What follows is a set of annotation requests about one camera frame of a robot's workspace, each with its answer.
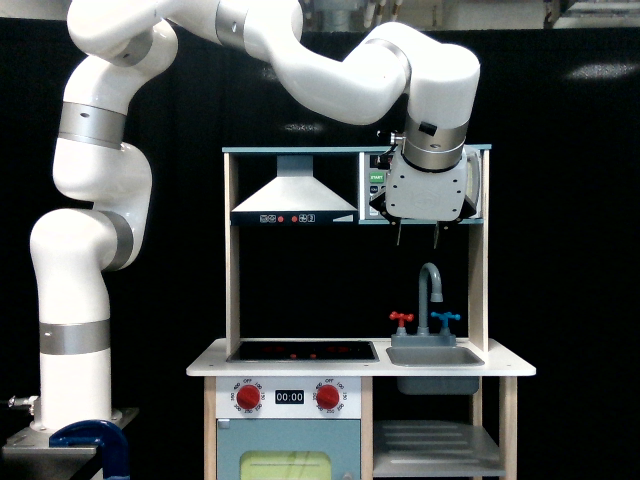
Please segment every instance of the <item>ceiling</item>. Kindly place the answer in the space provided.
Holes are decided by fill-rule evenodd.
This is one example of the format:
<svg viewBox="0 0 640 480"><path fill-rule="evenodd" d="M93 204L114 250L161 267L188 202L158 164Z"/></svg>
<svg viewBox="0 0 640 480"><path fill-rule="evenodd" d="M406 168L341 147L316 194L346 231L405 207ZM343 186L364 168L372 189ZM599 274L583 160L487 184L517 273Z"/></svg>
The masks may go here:
<svg viewBox="0 0 640 480"><path fill-rule="evenodd" d="M419 30L640 26L640 0L300 0L306 30L364 32L400 21ZM0 17L64 20L71 0L0 0Z"/></svg>

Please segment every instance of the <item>sink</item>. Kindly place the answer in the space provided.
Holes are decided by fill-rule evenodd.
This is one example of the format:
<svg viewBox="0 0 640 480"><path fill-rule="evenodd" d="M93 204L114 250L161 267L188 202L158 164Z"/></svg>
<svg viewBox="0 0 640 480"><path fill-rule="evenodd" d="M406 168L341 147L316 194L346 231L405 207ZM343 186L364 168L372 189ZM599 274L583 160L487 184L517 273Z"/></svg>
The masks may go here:
<svg viewBox="0 0 640 480"><path fill-rule="evenodd" d="M463 367L484 365L464 347L389 347L389 360L401 367ZM480 377L397 377L398 390L405 395L473 395Z"/></svg>
<svg viewBox="0 0 640 480"><path fill-rule="evenodd" d="M389 347L389 360L401 367L460 367L484 365L464 347Z"/></svg>

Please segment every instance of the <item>faucet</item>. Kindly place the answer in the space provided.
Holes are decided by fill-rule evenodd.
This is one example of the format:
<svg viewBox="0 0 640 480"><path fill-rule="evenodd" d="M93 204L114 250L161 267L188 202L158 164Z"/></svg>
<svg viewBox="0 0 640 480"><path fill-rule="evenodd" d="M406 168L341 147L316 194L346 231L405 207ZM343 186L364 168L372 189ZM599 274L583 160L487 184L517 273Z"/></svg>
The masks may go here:
<svg viewBox="0 0 640 480"><path fill-rule="evenodd" d="M407 335L404 328L404 322L413 320L412 314L402 314L392 312L389 315L391 320L398 320L398 330L391 335L392 347L455 347L456 336L449 331L449 320L460 320L460 315L454 315L451 312L435 313L432 317L438 317L442 320L442 329L439 335L429 333L427 323L427 297L429 296L429 278L431 278L431 301L442 302L442 280L440 271L433 263L425 263L420 269L420 277L418 279L418 331L415 335Z"/></svg>
<svg viewBox="0 0 640 480"><path fill-rule="evenodd" d="M429 326L427 324L427 296L429 295L428 281L431 277L431 301L442 302L442 280L440 271L433 263L425 263L420 269L420 277L418 279L418 332L417 335L429 335Z"/></svg>

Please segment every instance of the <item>lower shelf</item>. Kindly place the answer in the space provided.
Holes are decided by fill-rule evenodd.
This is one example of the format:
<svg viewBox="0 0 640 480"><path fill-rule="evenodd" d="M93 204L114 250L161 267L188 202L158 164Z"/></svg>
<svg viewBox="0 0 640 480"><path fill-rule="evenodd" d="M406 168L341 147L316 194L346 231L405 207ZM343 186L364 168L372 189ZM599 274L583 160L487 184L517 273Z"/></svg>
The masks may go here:
<svg viewBox="0 0 640 480"><path fill-rule="evenodd" d="M374 477L504 475L500 450L482 427L429 420L374 423Z"/></svg>

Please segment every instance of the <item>wooden post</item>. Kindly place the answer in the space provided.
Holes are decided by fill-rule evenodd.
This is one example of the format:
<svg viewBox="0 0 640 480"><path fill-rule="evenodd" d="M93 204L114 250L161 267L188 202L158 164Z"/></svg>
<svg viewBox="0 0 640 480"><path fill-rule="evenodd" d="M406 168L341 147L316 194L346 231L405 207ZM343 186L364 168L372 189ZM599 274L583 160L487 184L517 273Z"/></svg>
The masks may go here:
<svg viewBox="0 0 640 480"><path fill-rule="evenodd" d="M216 480L216 377L204 377L204 478Z"/></svg>
<svg viewBox="0 0 640 480"><path fill-rule="evenodd" d="M478 391L471 396L469 402L469 420L474 427L482 426L482 377ZM482 477L473 477L473 480L482 480Z"/></svg>
<svg viewBox="0 0 640 480"><path fill-rule="evenodd" d="M489 151L482 158L483 223L469 225L469 340L489 351Z"/></svg>
<svg viewBox="0 0 640 480"><path fill-rule="evenodd" d="M500 460L507 474L518 475L518 377L500 377Z"/></svg>
<svg viewBox="0 0 640 480"><path fill-rule="evenodd" d="M362 377L360 419L360 478L373 480L373 378Z"/></svg>
<svg viewBox="0 0 640 480"><path fill-rule="evenodd" d="M226 280L226 337L227 357L240 342L240 232L231 226L231 210L238 202L237 160L224 154L224 238Z"/></svg>

